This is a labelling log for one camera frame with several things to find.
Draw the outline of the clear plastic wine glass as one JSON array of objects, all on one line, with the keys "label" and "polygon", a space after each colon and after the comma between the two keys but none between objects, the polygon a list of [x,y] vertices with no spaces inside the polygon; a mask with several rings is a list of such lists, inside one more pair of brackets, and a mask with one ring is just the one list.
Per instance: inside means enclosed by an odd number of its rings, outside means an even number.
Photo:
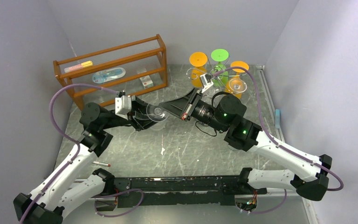
[{"label": "clear plastic wine glass", "polygon": [[228,82],[228,91],[233,94],[241,95],[247,90],[247,84],[240,78],[231,78]]},{"label": "clear plastic wine glass", "polygon": [[161,131],[166,126],[169,112],[158,105],[148,104],[146,106],[146,115],[151,121],[155,122],[151,129]]}]

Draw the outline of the orange plastic goblet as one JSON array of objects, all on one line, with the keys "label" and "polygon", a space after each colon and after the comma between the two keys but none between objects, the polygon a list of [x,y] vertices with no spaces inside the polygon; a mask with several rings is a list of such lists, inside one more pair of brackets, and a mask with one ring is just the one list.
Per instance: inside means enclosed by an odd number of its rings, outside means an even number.
[{"label": "orange plastic goblet", "polygon": [[190,69],[189,77],[192,85],[196,88],[202,87],[200,76],[206,73],[205,65],[207,61],[207,55],[203,52],[194,52],[189,57],[189,62],[193,66]]},{"label": "orange plastic goblet", "polygon": [[[249,69],[249,65],[246,63],[246,62],[244,62],[244,61],[234,61],[234,62],[232,62],[231,64],[230,64],[230,67],[241,67],[241,68],[245,68],[246,70],[248,70]],[[246,73],[243,69],[233,69],[233,71],[235,72],[235,75],[234,76],[231,76],[229,79],[228,79],[228,81],[227,81],[227,83],[226,83],[226,85],[225,85],[225,89],[224,89],[224,91],[225,92],[227,92],[227,93],[230,93],[229,91],[228,91],[228,82],[229,82],[229,80],[231,79],[231,78],[240,78],[241,79],[241,75],[243,75],[244,73]],[[237,97],[238,99],[240,99],[241,98],[241,96],[242,96],[242,94],[241,95],[237,95],[237,94],[233,94],[235,97]]]}]

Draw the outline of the green plastic goblet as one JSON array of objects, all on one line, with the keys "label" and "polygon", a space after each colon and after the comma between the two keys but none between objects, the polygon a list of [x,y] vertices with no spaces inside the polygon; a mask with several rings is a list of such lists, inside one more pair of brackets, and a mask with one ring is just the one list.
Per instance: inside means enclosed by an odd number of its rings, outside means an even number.
[{"label": "green plastic goblet", "polygon": [[[211,58],[217,62],[214,66],[212,73],[226,69],[226,63],[229,59],[229,52],[225,49],[215,49],[211,53]],[[228,72],[221,73],[215,80],[214,86],[224,86],[228,81]]]}]

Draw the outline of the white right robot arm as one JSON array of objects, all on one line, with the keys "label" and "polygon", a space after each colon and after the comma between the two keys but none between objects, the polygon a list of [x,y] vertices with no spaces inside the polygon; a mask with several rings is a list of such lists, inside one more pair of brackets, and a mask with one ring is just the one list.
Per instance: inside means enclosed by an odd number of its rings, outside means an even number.
[{"label": "white right robot arm", "polygon": [[225,133],[224,141],[231,149],[255,153],[284,166],[284,170],[267,171],[243,168],[237,182],[240,192],[288,189],[303,198],[321,201],[328,190],[327,170],[331,168],[332,158],[326,154],[307,154],[273,137],[257,123],[244,118],[247,108],[237,97],[226,92],[220,95],[221,100],[214,106],[204,102],[200,91],[193,89],[181,98],[159,103],[159,107],[184,121],[194,118]]}]

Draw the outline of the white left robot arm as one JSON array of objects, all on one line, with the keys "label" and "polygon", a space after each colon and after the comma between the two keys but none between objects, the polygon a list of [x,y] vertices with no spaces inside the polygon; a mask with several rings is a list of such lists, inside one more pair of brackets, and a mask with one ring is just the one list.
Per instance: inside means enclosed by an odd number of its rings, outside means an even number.
[{"label": "white left robot arm", "polygon": [[151,106],[136,96],[116,98],[113,110],[88,103],[79,122],[83,132],[61,164],[29,194],[20,193],[14,208],[21,224],[60,224],[75,208],[90,198],[116,197],[123,192],[116,187],[115,177],[99,168],[80,185],[72,187],[79,172],[94,162],[108,147],[112,135],[109,128],[131,126],[137,131],[155,124],[147,115]]}]

